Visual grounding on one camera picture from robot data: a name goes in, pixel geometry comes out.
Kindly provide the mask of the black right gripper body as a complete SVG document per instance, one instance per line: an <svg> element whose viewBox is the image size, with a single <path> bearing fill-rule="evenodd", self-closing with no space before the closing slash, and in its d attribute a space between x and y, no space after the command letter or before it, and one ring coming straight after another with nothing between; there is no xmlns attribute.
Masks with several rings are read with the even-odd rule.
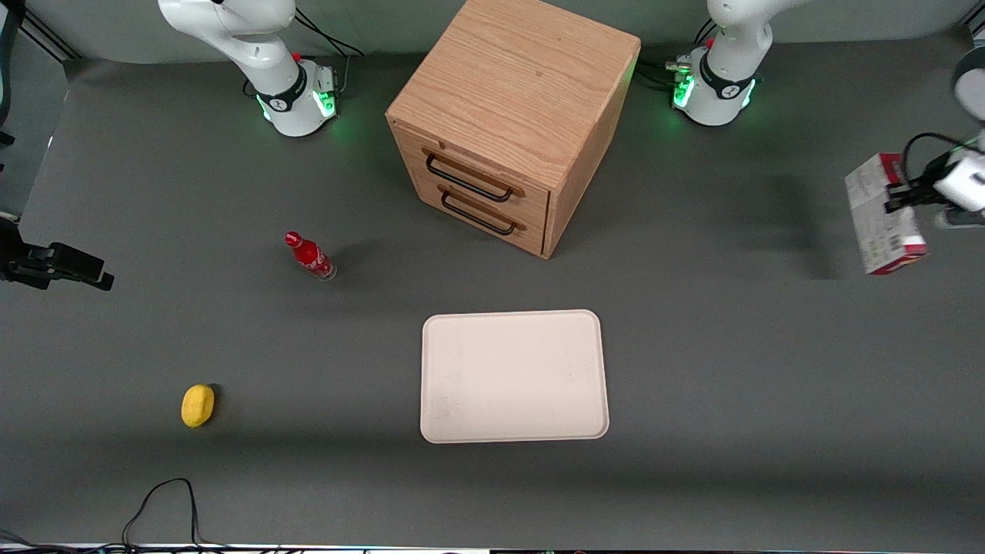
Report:
<svg viewBox="0 0 985 554"><path fill-rule="evenodd" d="M38 290L46 290L54 280L47 276L47 262L39 262L33 255L49 257L52 245L41 246L24 242L18 225L8 219L1 220L1 278L5 282L24 284Z"/></svg>

